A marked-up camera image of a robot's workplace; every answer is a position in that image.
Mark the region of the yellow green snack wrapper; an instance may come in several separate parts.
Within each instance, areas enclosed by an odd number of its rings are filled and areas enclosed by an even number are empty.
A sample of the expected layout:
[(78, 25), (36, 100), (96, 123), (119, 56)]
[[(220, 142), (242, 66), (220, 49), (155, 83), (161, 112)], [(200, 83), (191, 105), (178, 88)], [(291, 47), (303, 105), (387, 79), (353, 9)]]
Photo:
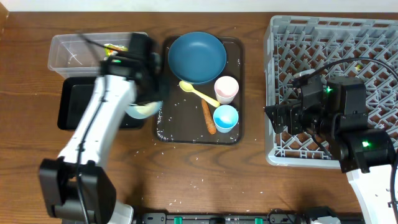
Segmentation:
[(111, 55), (117, 54), (118, 51), (128, 51), (128, 48), (123, 45), (114, 45), (114, 44), (104, 44), (105, 56), (109, 57)]

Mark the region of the light blue bowl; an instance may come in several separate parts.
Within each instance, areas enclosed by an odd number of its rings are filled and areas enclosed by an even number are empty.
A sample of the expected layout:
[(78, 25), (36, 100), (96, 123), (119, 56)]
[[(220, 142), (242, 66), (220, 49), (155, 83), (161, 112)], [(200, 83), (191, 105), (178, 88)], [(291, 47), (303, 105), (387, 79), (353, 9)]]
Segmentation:
[(162, 101), (150, 102), (144, 105), (130, 104), (125, 112), (134, 119), (146, 119), (156, 114), (162, 104)]

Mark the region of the dark blue plate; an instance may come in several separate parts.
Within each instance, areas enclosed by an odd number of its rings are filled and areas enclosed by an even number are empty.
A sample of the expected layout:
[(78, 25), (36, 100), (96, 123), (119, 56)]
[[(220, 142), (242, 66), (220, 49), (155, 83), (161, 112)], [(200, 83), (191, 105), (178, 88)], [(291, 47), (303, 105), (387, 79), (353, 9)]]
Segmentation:
[(206, 32), (190, 32), (178, 37), (170, 46), (168, 65), (179, 79), (204, 84), (224, 70), (226, 49), (215, 36)]

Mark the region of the light blue plastic cup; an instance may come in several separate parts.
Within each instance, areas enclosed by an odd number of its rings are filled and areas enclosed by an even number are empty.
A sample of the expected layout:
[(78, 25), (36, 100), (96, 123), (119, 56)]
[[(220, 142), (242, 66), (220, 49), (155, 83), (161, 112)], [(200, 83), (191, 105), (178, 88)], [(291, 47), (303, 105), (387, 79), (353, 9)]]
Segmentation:
[(213, 121), (219, 132), (228, 133), (237, 125), (239, 113), (231, 105), (221, 105), (215, 109)]

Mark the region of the pink plastic cup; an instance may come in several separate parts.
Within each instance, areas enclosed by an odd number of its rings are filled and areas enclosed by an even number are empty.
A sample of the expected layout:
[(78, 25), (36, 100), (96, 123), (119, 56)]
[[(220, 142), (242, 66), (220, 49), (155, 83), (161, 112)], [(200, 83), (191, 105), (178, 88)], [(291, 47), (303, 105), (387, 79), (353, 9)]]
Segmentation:
[(230, 76), (217, 79), (214, 85), (216, 99), (222, 105), (230, 104), (239, 91), (238, 81)]

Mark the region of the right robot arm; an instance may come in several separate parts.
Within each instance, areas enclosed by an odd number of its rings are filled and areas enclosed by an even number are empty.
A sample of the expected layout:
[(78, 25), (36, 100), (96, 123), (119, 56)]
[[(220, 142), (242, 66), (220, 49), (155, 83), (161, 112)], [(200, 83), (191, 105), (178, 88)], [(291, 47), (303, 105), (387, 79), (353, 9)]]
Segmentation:
[(383, 129), (370, 128), (366, 86), (356, 77), (300, 77), (297, 100), (266, 106), (275, 133), (306, 132), (324, 139), (340, 163), (366, 223), (397, 222), (397, 153)]

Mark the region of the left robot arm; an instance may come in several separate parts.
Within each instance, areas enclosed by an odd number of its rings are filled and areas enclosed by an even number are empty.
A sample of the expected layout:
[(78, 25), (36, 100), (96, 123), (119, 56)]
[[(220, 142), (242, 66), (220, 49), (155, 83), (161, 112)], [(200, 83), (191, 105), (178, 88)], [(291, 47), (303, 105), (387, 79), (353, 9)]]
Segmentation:
[(134, 209), (116, 198), (105, 167), (125, 115), (146, 119), (169, 94), (161, 75), (156, 42), (133, 32), (126, 51), (99, 63), (93, 94), (67, 145), (56, 159), (44, 159), (39, 180), (52, 218), (84, 223), (132, 223)]

